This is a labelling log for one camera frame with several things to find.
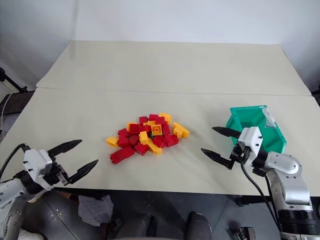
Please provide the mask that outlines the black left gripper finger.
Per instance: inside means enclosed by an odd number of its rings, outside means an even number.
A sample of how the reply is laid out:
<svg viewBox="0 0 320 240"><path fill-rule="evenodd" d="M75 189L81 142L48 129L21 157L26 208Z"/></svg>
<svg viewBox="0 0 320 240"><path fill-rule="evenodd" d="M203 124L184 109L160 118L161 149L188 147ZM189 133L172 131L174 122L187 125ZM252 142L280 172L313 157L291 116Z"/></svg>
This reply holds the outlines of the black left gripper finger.
<svg viewBox="0 0 320 240"><path fill-rule="evenodd" d="M86 165L84 165L83 167L79 168L74 175L68 177L68 180L67 180L68 184L74 184L75 182L82 179L96 166L96 164L98 162L99 162L99 160L97 159L97 160L89 162Z"/></svg>
<svg viewBox="0 0 320 240"><path fill-rule="evenodd" d="M76 139L76 140L64 142L64 143L48 150L47 153L51 158L55 158L57 155L59 155L61 153L66 153L66 152L72 150L77 145L79 145L81 142L82 142L81 139Z"/></svg>

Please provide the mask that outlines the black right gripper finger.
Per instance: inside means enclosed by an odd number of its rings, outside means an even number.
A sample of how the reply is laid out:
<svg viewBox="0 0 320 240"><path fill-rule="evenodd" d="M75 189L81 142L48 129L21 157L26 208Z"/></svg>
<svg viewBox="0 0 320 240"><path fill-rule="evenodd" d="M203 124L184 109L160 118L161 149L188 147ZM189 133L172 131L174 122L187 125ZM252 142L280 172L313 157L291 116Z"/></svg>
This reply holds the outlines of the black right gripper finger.
<svg viewBox="0 0 320 240"><path fill-rule="evenodd" d="M237 131L228 127L215 126L215 127L212 127L212 129L226 137L232 137L232 138L238 139L241 135L240 131Z"/></svg>
<svg viewBox="0 0 320 240"><path fill-rule="evenodd" d="M226 167L228 170L231 170L233 168L233 165L235 163L234 160L231 160L231 159L225 159L223 157L221 157L220 154L214 152L214 151L211 151L211 150L208 150L208 149L204 149L204 148L201 148L201 151L207 156L209 157L212 161L220 164L220 165L223 165L224 167Z"/></svg>

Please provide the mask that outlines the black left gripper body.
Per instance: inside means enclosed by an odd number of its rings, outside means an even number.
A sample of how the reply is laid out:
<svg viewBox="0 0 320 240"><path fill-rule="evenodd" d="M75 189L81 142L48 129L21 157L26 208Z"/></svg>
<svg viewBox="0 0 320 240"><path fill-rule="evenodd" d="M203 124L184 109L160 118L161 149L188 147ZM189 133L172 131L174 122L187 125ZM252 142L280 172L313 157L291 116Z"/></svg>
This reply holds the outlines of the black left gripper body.
<svg viewBox="0 0 320 240"><path fill-rule="evenodd" d="M45 166L43 179L53 186L58 183L62 183L64 186L69 184L69 176L63 167L57 163L54 156L49 156L50 162Z"/></svg>

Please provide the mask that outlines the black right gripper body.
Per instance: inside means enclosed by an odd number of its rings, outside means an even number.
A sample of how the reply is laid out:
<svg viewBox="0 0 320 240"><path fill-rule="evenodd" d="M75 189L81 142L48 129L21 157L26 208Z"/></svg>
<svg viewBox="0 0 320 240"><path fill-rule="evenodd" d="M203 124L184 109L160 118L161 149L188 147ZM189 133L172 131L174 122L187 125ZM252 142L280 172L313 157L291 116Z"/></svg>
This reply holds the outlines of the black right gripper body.
<svg viewBox="0 0 320 240"><path fill-rule="evenodd" d="M237 163L245 164L250 156L250 147L249 146L240 146L238 143L232 149L230 154L230 159Z"/></svg>

